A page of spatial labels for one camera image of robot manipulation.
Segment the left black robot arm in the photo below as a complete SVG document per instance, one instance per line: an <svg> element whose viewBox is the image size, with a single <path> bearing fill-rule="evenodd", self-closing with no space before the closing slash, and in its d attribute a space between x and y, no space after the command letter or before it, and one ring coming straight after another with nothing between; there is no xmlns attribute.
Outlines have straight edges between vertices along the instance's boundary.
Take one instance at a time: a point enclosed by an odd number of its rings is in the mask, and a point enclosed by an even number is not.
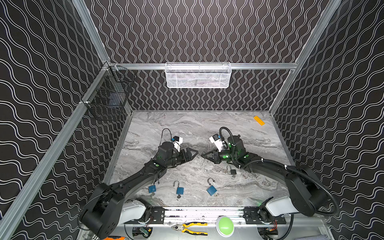
<svg viewBox="0 0 384 240"><path fill-rule="evenodd" d="M180 144L176 142L162 143L154 157L132 176L111 185L99 184L80 211L79 223L104 239L128 221L147 221L150 205L134 200L134 195L162 178L168 169L192 161L198 153L191 148L180 149Z"/></svg>

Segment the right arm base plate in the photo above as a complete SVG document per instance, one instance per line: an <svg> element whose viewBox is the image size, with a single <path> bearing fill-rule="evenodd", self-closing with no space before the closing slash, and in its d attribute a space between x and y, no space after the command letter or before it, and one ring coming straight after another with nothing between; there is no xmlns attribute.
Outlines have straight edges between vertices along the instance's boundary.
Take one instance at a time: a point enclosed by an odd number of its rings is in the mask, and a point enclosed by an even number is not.
<svg viewBox="0 0 384 240"><path fill-rule="evenodd" d="M284 215L273 216L266 207L245 207L243 218L247 225L285 225L287 223Z"/></svg>

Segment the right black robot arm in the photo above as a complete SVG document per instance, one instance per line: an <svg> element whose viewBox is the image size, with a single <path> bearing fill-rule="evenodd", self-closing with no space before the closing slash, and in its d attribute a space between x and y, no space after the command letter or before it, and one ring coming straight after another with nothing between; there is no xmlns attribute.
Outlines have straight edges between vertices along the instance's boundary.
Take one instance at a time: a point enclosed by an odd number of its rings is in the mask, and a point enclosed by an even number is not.
<svg viewBox="0 0 384 240"><path fill-rule="evenodd" d="M310 168L285 165L248 152L239 135L230 134L226 139L221 133L223 130L229 131L227 127L221 127L218 134L210 137L216 149L203 153L202 158L214 164L227 162L239 170L266 176L288 189L287 197L270 197L259 206L255 216L261 222L271 223L285 214L335 217L340 213L336 198Z"/></svg>

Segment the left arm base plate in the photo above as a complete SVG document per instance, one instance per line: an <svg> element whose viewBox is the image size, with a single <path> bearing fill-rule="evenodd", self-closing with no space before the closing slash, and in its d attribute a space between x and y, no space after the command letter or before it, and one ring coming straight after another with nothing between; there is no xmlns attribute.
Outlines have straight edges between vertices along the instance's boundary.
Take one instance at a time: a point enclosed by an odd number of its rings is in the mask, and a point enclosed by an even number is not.
<svg viewBox="0 0 384 240"><path fill-rule="evenodd" d="M131 220L129 223L139 225L163 224L165 211L162 207L147 207L138 220Z"/></svg>

